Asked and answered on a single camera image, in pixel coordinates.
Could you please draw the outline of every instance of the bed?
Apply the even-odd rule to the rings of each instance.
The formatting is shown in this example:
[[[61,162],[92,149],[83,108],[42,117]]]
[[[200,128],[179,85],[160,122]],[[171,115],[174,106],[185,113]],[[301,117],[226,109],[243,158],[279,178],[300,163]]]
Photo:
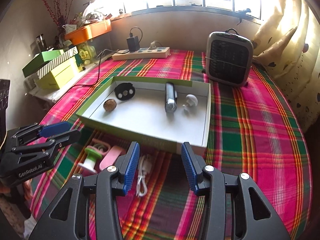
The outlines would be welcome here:
[[[113,61],[101,65],[93,87],[72,88],[43,119],[42,124],[68,121],[81,130],[78,143],[65,147],[55,168],[32,180],[30,210],[38,220],[48,204],[85,159],[92,138],[128,148],[130,142],[85,126],[77,109],[110,77],[118,75],[160,77],[211,82],[201,72],[205,54],[172,50],[167,59]],[[98,68],[78,84],[96,81]],[[240,89],[211,83],[211,124],[205,160],[224,173],[247,172],[257,182],[284,222],[292,239],[304,230],[312,197],[311,167],[303,133],[283,94],[268,74],[252,66],[248,84]],[[135,178],[127,197],[117,199],[124,239],[197,239],[204,199],[189,185],[181,157],[142,147],[156,165],[147,179],[148,193],[135,196]],[[94,202],[90,209],[90,235],[95,239]]]

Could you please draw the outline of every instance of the charging cable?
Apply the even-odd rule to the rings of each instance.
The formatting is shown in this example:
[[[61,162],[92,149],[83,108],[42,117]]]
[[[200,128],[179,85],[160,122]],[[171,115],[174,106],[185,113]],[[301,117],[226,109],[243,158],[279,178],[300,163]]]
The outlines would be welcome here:
[[[143,155],[139,159],[138,164],[138,182],[137,182],[137,191],[136,196],[143,197],[147,194],[148,188],[146,185],[146,175],[151,172],[152,169],[152,157],[151,155]],[[140,191],[141,184],[143,186],[143,192]]]
[[[66,91],[66,93],[69,92],[69,90],[71,90],[71,89],[74,88],[74,87],[92,87],[92,86],[95,86],[96,84],[98,84],[99,79],[100,79],[101,59],[102,59],[102,57],[104,56],[104,54],[105,54],[106,51],[110,51],[110,52],[114,52],[114,53],[118,53],[118,54],[127,54],[127,53],[129,53],[129,51],[126,51],[126,52],[117,52],[117,51],[111,50],[111,49],[105,49],[105,50],[103,50],[103,51],[97,56],[97,57],[100,56],[100,60],[99,60],[99,67],[98,67],[98,77],[97,77],[97,80],[95,81],[95,83],[93,83],[93,84],[77,84],[77,85],[73,85],[71,88],[69,88],[69,89]]]
[[[142,40],[142,37],[143,37],[143,32],[142,32],[142,30],[141,30],[139,27],[132,27],[131,30],[130,30],[130,33],[129,33],[129,36],[130,36],[131,38],[133,37],[133,34],[132,34],[132,32],[131,32],[133,29],[139,29],[140,32],[141,32],[141,38],[140,38],[140,40],[139,40],[139,44],[140,44],[140,41]]]

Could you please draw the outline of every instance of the blue gripper pad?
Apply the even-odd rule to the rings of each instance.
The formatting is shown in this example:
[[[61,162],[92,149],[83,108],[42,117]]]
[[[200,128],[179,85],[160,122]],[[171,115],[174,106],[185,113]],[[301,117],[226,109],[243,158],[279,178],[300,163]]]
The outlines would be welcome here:
[[[44,126],[39,133],[39,136],[48,138],[70,130],[70,124],[67,121],[58,122],[51,125]]]
[[[184,169],[187,174],[189,187],[195,194],[197,194],[199,187],[197,182],[196,169],[192,164],[188,149],[186,148],[184,143],[181,146],[181,158],[182,158]]]
[[[130,157],[127,169],[124,173],[123,192],[125,195],[127,195],[128,191],[131,189],[133,177],[139,162],[139,156],[140,156],[140,146],[138,143],[136,143],[131,153],[131,157]]]

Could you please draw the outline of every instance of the pink object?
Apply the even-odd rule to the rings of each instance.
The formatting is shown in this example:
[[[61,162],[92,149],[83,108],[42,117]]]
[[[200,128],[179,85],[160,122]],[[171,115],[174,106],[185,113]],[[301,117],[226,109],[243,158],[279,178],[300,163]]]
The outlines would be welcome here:
[[[126,154],[126,151],[125,149],[119,147],[119,146],[113,146],[111,148],[111,150],[108,152],[108,154],[103,158],[103,160],[101,161],[100,163],[100,170],[104,170],[105,168],[113,165],[117,158],[120,156],[120,155],[124,155]]]
[[[97,152],[99,152],[102,156],[105,156],[109,151],[110,151],[110,149],[111,149],[111,146],[110,146],[110,144],[108,144],[108,143],[106,143],[106,142],[103,142],[103,141],[100,141],[100,140],[98,140],[98,139],[96,139],[96,138],[92,138],[92,142],[94,143],[94,146],[87,146],[88,148],[91,148],[91,149],[93,149],[93,150],[95,150],[95,151],[97,151]],[[101,148],[99,147],[99,149],[97,149],[95,146],[97,145],[97,144],[102,144],[102,146],[104,146],[107,150],[104,152],[104,151],[102,151],[101,150]]]

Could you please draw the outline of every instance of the cardboard box lid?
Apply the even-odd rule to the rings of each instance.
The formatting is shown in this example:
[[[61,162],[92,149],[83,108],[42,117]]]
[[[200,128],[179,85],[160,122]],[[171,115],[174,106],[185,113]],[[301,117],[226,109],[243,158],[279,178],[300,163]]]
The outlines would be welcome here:
[[[43,67],[49,61],[55,59],[56,57],[63,54],[63,49],[60,50],[52,50],[52,51],[44,51],[41,52],[39,55],[34,57],[23,69],[24,77],[28,77],[31,74],[35,73],[38,69]]]

